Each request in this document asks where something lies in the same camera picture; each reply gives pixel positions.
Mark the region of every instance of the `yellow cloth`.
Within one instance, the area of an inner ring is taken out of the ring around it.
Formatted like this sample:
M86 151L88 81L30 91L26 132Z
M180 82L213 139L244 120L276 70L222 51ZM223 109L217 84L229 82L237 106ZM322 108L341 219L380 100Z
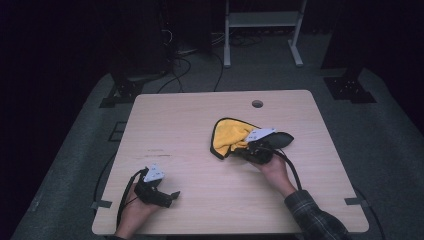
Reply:
M222 156L227 157L236 148L247 148L244 139L257 127L230 118L224 118L215 125L213 149Z

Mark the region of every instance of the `black tape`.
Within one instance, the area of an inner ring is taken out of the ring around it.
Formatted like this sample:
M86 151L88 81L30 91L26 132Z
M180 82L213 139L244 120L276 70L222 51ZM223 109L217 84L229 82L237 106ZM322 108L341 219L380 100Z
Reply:
M93 202L92 204L91 204L91 208L92 209L98 209L99 207L102 207L102 208L110 208L110 206L112 206L112 202L109 202L109 201L103 201L103 200L100 200L99 202Z
M366 200L361 200L359 198L345 198L346 205L361 205L361 207L370 207Z

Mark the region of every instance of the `floor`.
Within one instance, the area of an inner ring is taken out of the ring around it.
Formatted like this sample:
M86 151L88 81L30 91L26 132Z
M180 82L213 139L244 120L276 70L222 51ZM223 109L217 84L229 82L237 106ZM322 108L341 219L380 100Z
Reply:
M424 138L390 95L384 81L364 69L359 77L376 103L334 100L323 78L343 70L321 70L328 35L299 37L304 66L294 65L290 36L264 36L249 47L233 47L232 66L222 68L223 48L216 55L192 54L175 60L175 74L147 83L142 94L307 89L312 92L358 196L370 229L355 240L422 239L424 235ZM100 199L120 134L132 104L99 108L113 86L110 75L99 79L64 141L32 205L12 239L103 239L91 231L92 204ZM226 236L231 239L240 236ZM165 239L137 236L137 239ZM255 239L271 239L256 236Z

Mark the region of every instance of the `table top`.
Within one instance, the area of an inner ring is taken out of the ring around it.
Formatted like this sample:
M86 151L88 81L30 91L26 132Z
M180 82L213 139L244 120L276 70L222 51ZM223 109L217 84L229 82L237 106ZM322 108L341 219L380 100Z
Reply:
M261 108L252 106L259 100ZM368 222L312 94L306 90L140 95L134 102L92 230L113 234L124 189L132 175L157 163L161 192L181 191L171 207L155 213L140 234L261 234L300 232L283 197L245 160L219 160L209 150L215 123L224 117L287 132L284 148L302 187L350 232ZM294 178L289 170L289 177Z

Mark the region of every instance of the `plaid sleeve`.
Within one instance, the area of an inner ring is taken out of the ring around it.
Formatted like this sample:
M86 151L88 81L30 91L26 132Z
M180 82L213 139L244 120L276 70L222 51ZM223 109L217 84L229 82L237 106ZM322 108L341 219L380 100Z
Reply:
M348 240L348 231L336 217L319 209L306 190L296 191L285 200L305 239Z
M124 238L117 237L117 236L109 236L107 238L107 240L125 240L125 239Z

